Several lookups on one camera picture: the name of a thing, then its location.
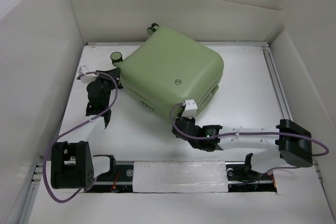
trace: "white cable connector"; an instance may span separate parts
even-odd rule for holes
[[[82,75],[84,74],[84,76],[80,77],[80,81],[82,83],[86,83],[89,84],[90,82],[93,82],[96,79],[96,75],[95,74],[86,74],[87,72],[89,72],[89,69],[86,66],[81,66],[78,69],[78,74]]]
[[[197,113],[197,104],[195,100],[185,100],[184,101],[185,108],[182,112],[181,117],[183,118],[194,118],[196,117]]]

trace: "screw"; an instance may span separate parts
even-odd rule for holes
[[[129,169],[126,171],[126,176],[132,177],[133,176],[133,170]]]
[[[232,177],[234,175],[233,173],[233,169],[232,168],[229,168],[228,170],[226,170],[226,173],[228,176]]]
[[[212,136],[212,130],[211,130],[211,129],[206,129],[206,130],[205,130],[205,135],[206,135],[207,137]]]
[[[181,79],[176,79],[174,82],[175,82],[176,85],[180,85],[182,83],[182,80]]]

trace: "black bracket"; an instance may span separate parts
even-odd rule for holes
[[[277,129],[279,129],[280,132],[311,137],[309,131],[288,119],[280,120]],[[311,141],[299,137],[280,136],[276,144],[279,145],[280,157],[283,158],[287,164],[296,167],[313,166]]]
[[[97,70],[97,72],[108,74],[118,84],[117,88],[122,89],[122,85],[120,84],[120,68],[114,68],[108,71]],[[98,115],[104,111],[109,106],[110,95],[113,89],[115,89],[114,83],[107,76],[102,74],[99,75],[95,81],[89,83],[86,87],[89,99],[86,107],[86,116]],[[111,119],[111,110],[108,110],[103,117],[105,127],[107,127]]]
[[[88,142],[57,142],[51,149],[51,186],[61,188],[89,188],[94,182],[94,170]],[[110,170],[101,176],[116,173],[113,155],[98,155],[110,158]]]
[[[183,133],[196,136],[196,137],[210,137],[213,135],[217,135],[219,130],[222,128],[220,125],[207,125],[203,126],[202,128],[195,125],[195,119],[189,118],[179,118],[175,122],[176,127],[182,131]],[[209,140],[194,140],[190,137],[185,137],[184,135],[180,134],[174,127],[172,128],[172,132],[178,138],[186,140],[192,146],[192,148],[203,150],[206,152],[213,152],[215,150],[222,151],[223,149],[220,148],[218,143],[220,142],[219,138],[209,139]]]
[[[230,182],[239,182],[239,183],[252,183],[261,181],[264,183],[272,183],[272,180],[269,176],[254,172],[249,170],[246,172],[246,160],[244,162],[225,162],[227,170],[227,179]]]

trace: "metal frame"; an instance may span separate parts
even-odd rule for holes
[[[29,177],[30,187],[26,196],[26,200],[21,212],[19,224],[26,224],[29,221],[31,211],[33,209],[34,201],[38,192],[38,187],[42,178],[42,163],[41,158],[37,160],[32,165],[32,173]]]
[[[100,46],[114,46],[114,45],[128,45],[128,46],[134,46],[134,45],[140,45],[143,42],[88,42],[86,46],[91,47],[100,47]],[[225,46],[245,46],[245,47],[269,47],[268,43],[265,41],[225,41],[225,42],[202,42],[200,43],[206,45],[206,46],[216,46],[216,45],[225,45]]]
[[[225,162],[226,165],[226,169],[227,169],[227,179],[228,179],[228,184],[229,185],[234,185],[234,184],[241,184],[241,181],[238,180],[234,180],[235,176],[230,176],[230,174],[228,173],[228,169],[232,169],[232,171],[234,172],[235,167],[238,166],[244,166],[245,162]],[[266,176],[266,177],[262,177],[259,181],[255,181],[255,182],[250,182],[249,184],[272,184],[273,181],[271,180],[270,177]]]
[[[273,87],[274,87],[274,91],[276,93],[278,104],[279,104],[280,110],[282,112],[282,116],[283,116],[284,119],[293,120],[292,115],[291,115],[290,110],[289,110],[287,100],[286,100],[285,93],[284,93],[282,85],[281,85],[281,81],[279,79],[277,69],[275,67],[275,63],[273,61],[273,56],[272,56],[272,53],[271,53],[271,49],[269,48],[268,44],[267,44],[267,46],[263,46],[261,48],[263,49],[265,61],[266,61],[266,64],[267,64],[269,75],[270,75],[272,83],[273,83]]]

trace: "black mount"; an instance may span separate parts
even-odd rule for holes
[[[244,171],[244,175],[246,175],[248,178],[252,180],[257,180],[261,176],[261,174],[259,174],[258,172],[255,172],[254,170],[251,170],[252,156],[253,156],[253,153],[249,153],[246,155],[243,171]]]
[[[176,120],[175,125],[179,130],[183,133],[196,136],[196,137],[205,137],[205,136],[213,136],[218,135],[219,130],[222,128],[220,125],[207,125],[203,126],[202,128],[195,125],[194,118],[179,118]],[[192,148],[203,150],[206,152],[213,152],[214,150],[222,151],[223,149],[220,148],[218,143],[220,142],[219,138],[209,139],[209,140],[194,140],[189,137],[185,137],[184,135],[177,132],[177,130],[173,127],[172,132],[178,138],[186,140],[190,143]]]
[[[311,137],[309,131],[287,119],[280,120],[277,129],[279,129],[280,132]],[[296,167],[311,167],[313,165],[311,141],[297,137],[280,136],[279,140],[275,143],[279,145],[280,157],[284,159],[287,164]]]
[[[93,184],[93,163],[88,142],[68,143],[59,142],[51,149],[51,186],[61,188],[89,188]],[[110,171],[116,169],[113,155],[102,155],[111,159]],[[76,160],[75,164],[65,161]]]
[[[120,68],[114,68],[108,71],[97,70],[97,72],[108,74],[118,84],[117,88],[122,89],[122,85],[120,84]],[[107,76],[102,74],[99,75],[95,81],[89,83],[86,87],[89,99],[86,107],[86,116],[98,115],[104,111],[109,106],[110,95],[113,89],[115,89],[114,83]],[[107,127],[111,119],[111,110],[108,110],[103,117],[105,127]]]

